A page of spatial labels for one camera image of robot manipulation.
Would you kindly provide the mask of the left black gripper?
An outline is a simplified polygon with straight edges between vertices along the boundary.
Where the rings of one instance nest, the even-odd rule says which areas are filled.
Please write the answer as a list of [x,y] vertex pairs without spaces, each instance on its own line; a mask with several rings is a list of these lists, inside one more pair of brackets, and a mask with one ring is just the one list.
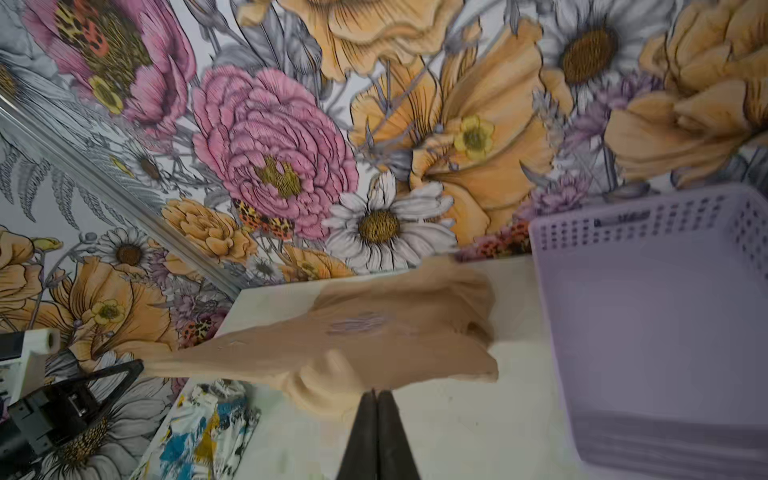
[[132,360],[43,386],[8,407],[1,423],[1,475],[22,477],[96,427],[144,370]]

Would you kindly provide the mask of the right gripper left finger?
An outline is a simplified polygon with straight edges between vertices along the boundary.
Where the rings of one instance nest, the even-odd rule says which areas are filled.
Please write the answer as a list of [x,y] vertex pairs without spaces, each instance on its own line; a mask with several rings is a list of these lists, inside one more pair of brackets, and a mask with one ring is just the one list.
[[340,463],[337,480],[378,478],[378,404],[374,391],[362,395]]

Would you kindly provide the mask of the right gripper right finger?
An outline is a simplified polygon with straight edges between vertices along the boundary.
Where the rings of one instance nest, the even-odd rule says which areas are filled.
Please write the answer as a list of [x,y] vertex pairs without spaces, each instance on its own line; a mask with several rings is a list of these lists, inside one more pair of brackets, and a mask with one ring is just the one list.
[[377,474],[382,480],[420,480],[399,408],[391,391],[376,394]]

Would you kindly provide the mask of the beige garment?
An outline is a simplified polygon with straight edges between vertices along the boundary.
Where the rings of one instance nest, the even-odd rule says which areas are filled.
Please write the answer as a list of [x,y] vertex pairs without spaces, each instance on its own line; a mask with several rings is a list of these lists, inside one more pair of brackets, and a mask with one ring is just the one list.
[[264,384],[320,418],[361,396],[433,379],[494,382],[488,277],[446,257],[369,281],[327,285],[304,314],[143,361],[155,377]]

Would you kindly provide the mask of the printed white blue yellow shorts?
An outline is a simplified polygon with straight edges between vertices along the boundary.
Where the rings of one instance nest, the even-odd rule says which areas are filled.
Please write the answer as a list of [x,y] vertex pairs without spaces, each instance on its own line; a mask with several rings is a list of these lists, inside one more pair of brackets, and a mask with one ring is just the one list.
[[260,421],[244,383],[219,379],[180,395],[133,479],[233,479]]

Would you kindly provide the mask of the lavender plastic basket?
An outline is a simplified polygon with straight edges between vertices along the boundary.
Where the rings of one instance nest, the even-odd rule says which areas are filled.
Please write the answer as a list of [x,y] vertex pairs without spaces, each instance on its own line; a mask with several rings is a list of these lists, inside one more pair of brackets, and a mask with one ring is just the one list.
[[726,184],[529,234],[572,447],[593,479],[767,475],[767,201]]

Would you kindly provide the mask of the left aluminium frame post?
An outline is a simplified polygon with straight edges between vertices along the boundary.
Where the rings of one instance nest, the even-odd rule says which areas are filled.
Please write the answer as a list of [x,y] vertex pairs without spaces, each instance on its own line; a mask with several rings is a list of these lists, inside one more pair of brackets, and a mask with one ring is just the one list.
[[141,227],[187,265],[195,267],[228,296],[237,297],[247,288],[242,278],[232,275],[224,266],[207,257],[166,223],[159,213],[157,202],[144,202],[138,196],[142,189],[139,184],[112,178],[56,132],[6,98],[1,99],[1,121],[12,133],[20,135],[38,148],[54,166],[71,175],[78,184],[97,197],[105,199],[120,215]]

